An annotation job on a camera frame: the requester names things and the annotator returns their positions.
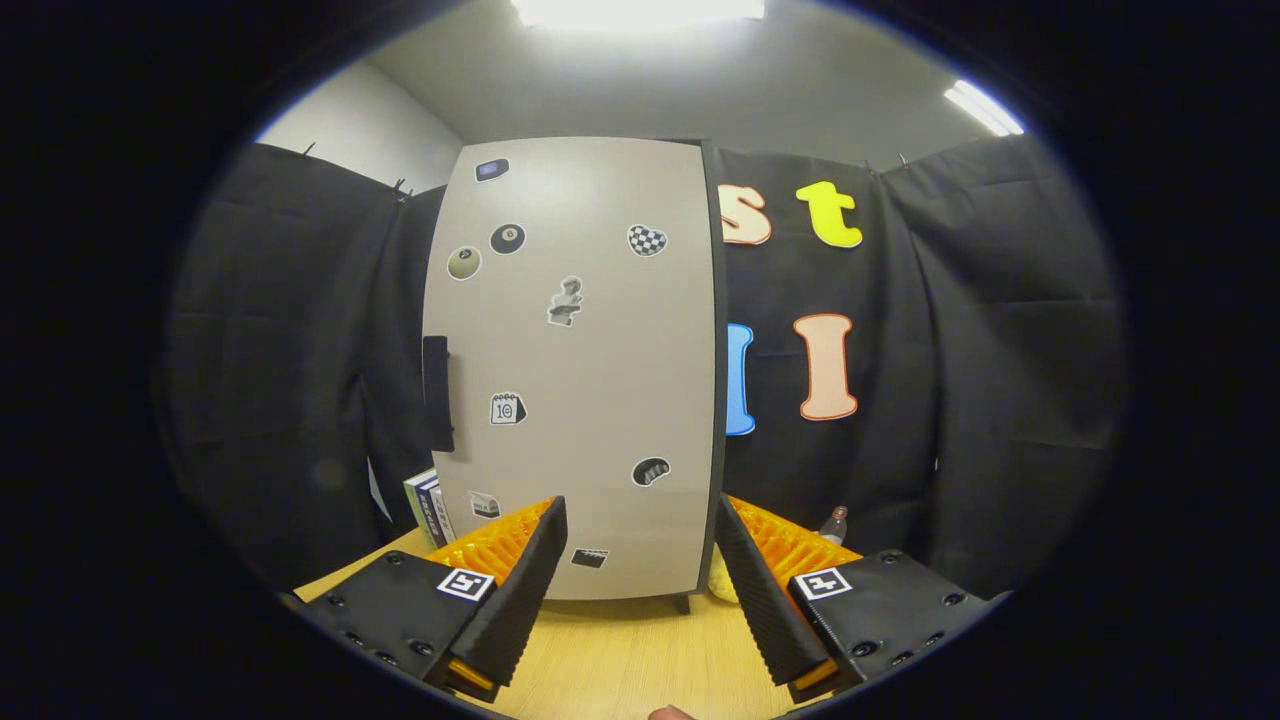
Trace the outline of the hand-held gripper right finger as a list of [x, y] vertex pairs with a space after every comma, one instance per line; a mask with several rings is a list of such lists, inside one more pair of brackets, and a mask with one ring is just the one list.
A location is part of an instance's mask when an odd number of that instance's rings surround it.
[[1006, 600], [901, 550], [855, 553], [728, 495], [716, 543], [772, 682], [799, 705], [919, 664]]

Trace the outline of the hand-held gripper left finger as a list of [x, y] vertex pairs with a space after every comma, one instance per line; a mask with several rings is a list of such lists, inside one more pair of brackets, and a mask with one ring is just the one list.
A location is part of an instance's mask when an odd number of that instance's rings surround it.
[[492, 702], [513, 679], [567, 536], [564, 497], [553, 496], [426, 557], [389, 550], [298, 610], [362, 656]]

